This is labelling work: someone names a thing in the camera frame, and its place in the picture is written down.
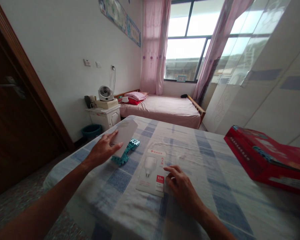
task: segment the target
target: table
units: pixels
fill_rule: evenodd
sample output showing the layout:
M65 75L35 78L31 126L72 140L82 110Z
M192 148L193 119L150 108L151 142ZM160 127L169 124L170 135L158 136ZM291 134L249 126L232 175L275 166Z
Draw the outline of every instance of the table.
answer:
M165 151L167 165L183 169L204 204L238 239L300 238L300 196L252 181L223 136L137 116L118 124L129 119L138 124L133 138L141 143L128 162L118 167L109 159L95 168L67 205L92 239L208 238L167 186L163 198L136 190L148 148ZM58 163L44 188L52 188L80 164L100 138Z

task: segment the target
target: floor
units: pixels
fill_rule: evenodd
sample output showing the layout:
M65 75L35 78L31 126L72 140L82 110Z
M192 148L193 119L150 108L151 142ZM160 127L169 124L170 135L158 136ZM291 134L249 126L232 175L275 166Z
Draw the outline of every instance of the floor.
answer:
M41 169L37 170L12 188L0 195L0 229L44 193L43 181L59 161L67 157L64 153ZM81 228L63 210L45 239L89 239Z

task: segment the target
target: wooden door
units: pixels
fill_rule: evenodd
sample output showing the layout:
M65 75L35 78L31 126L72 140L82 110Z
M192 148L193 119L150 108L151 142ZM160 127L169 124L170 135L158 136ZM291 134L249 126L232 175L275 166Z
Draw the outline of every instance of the wooden door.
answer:
M63 150L0 44L0 193Z

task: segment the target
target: pink curtain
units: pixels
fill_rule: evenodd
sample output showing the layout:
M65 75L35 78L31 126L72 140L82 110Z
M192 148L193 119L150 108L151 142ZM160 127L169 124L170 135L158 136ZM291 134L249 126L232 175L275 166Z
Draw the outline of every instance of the pink curtain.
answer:
M211 73L214 61L221 57L227 43L235 20L244 13L252 4L253 0L225 0L221 13L214 29L207 55L204 60L202 71L198 78L193 99L199 99Z
M146 0L143 5L140 90L162 95L171 0Z

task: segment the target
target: blue trash bin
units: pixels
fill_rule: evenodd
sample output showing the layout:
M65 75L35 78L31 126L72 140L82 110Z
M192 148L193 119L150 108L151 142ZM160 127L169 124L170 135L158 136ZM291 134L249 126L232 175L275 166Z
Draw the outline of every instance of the blue trash bin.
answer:
M84 127L82 135L88 139L94 139L102 133L102 126L100 124L90 124Z

